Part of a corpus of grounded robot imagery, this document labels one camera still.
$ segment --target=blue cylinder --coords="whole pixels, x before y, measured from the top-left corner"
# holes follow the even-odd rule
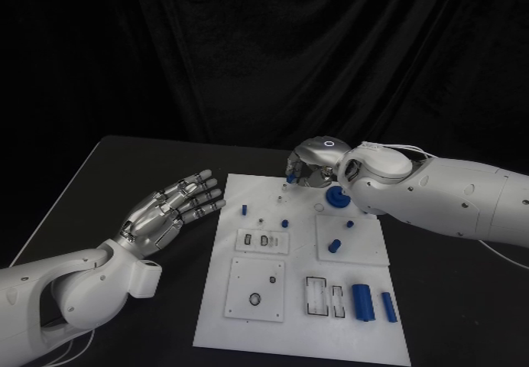
[[[387,321],[390,323],[395,323],[396,322],[396,315],[395,315],[393,302],[390,301],[389,292],[382,293],[382,301],[383,301],[383,308],[386,309]]]
[[[344,208],[350,203],[350,197],[341,194],[341,187],[333,186],[325,192],[325,199],[334,208]]]
[[[341,246],[341,242],[338,241],[338,239],[336,239],[333,243],[328,245],[328,252],[334,254],[336,251],[338,251],[340,246]]]
[[[366,284],[354,284],[353,288],[353,303],[356,320],[373,321],[374,310],[372,309],[372,292]]]

